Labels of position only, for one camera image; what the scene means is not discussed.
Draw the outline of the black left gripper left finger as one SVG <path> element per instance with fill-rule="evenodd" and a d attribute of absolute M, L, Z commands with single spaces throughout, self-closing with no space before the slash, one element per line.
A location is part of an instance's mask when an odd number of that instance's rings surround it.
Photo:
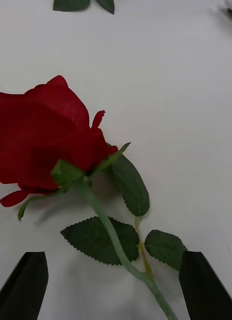
<path fill-rule="evenodd" d="M 36 320 L 48 281 L 45 252 L 26 252 L 0 290 L 0 320 Z"/>

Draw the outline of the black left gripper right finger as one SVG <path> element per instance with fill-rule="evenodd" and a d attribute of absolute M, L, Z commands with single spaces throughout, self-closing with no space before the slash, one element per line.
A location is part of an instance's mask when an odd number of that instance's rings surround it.
<path fill-rule="evenodd" d="M 178 278 L 191 320 L 232 320 L 232 298 L 201 252 L 183 253 Z"/>

